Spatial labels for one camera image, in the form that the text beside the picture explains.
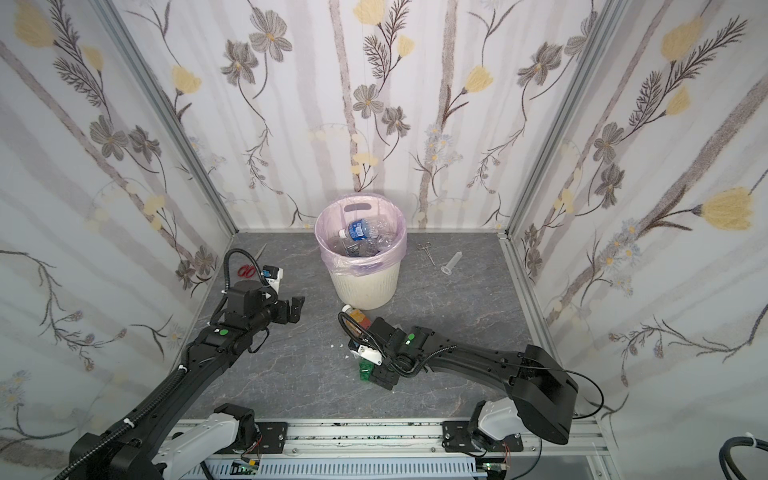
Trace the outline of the green bottle yellow cap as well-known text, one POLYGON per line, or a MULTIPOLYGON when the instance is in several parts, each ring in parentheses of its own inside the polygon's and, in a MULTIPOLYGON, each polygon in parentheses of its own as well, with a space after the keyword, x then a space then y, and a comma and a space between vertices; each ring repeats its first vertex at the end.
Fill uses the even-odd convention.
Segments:
POLYGON ((359 378, 361 381, 368 381, 370 379, 371 373, 375 368, 375 364, 365 360, 360 359, 359 360, 359 378))

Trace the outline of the orange drink bottle red label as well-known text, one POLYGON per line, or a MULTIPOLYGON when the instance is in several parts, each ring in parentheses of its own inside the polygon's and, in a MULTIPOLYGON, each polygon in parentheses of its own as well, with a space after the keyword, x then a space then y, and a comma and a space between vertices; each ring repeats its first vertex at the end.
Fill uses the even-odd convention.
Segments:
POLYGON ((363 330, 368 330, 372 324, 371 320, 363 311, 354 308, 351 305, 345 305, 342 308, 342 312, 348 315, 353 322, 363 330))

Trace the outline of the clear bottle light blue label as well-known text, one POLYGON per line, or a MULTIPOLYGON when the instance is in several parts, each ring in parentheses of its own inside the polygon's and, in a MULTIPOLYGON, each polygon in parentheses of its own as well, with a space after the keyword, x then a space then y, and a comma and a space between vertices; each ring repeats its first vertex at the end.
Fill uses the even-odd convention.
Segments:
POLYGON ((339 254, 346 257, 368 258, 379 253, 376 243, 370 239, 351 240, 340 238, 338 245, 339 254))

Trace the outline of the clear bottle blue label front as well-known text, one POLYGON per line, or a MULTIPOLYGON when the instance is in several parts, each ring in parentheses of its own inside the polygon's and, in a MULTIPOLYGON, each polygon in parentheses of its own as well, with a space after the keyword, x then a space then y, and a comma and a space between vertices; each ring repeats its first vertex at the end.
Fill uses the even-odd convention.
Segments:
POLYGON ((378 239, 390 233, 391 225, 382 216, 354 220, 338 231, 340 238, 355 242, 378 239))

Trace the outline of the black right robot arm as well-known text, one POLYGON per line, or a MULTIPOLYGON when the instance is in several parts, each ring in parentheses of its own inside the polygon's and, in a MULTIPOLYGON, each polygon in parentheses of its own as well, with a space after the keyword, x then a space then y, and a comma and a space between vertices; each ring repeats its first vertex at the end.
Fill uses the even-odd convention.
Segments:
POLYGON ((408 331, 383 318, 369 320, 346 305, 337 315, 349 348, 369 363, 368 382, 388 391, 422 372, 446 373, 503 393, 501 400, 477 403, 464 431, 448 427, 446 451, 483 456, 519 451, 521 434, 565 445, 574 421, 581 375, 560 366, 543 348, 503 351, 455 341, 426 327, 408 331))

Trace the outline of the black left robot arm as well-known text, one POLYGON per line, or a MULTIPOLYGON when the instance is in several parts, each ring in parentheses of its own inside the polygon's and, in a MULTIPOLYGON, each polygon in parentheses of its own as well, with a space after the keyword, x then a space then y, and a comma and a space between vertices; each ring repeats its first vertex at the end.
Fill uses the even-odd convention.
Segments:
POLYGON ((172 462, 157 455, 182 415, 243 353, 258 351, 256 334, 300 320, 305 298, 280 299, 248 251, 228 250, 222 270, 224 289, 210 324, 184 347, 177 367, 104 433, 83 435, 58 479, 168 478, 172 462))

